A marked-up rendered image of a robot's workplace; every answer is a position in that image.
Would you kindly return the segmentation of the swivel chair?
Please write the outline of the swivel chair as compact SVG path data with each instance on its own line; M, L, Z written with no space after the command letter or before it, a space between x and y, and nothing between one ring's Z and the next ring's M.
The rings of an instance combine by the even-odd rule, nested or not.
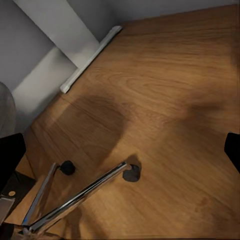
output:
M15 123L16 104L9 88L0 81L0 139L14 135ZM59 235L48 233L47 230L121 173L123 173L122 178L127 182L136 183L139 180L138 166L127 162L121 163L60 206L42 216L57 170L62 171L63 174L71 175L75 171L75 167L70 160L65 161L61 166L56 163L52 165L20 225L4 222L15 199L22 192L21 179L16 170L13 172L0 193L0 240L68 240Z

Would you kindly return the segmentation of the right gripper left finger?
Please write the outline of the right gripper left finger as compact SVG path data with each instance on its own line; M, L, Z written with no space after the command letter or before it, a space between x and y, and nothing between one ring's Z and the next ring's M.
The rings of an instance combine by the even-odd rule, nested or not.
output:
M0 194L26 153L22 133L0 138Z

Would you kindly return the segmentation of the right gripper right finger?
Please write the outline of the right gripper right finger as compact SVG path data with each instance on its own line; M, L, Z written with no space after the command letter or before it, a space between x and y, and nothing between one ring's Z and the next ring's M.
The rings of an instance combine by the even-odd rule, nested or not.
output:
M227 135L224 151L240 173L240 134L229 133Z

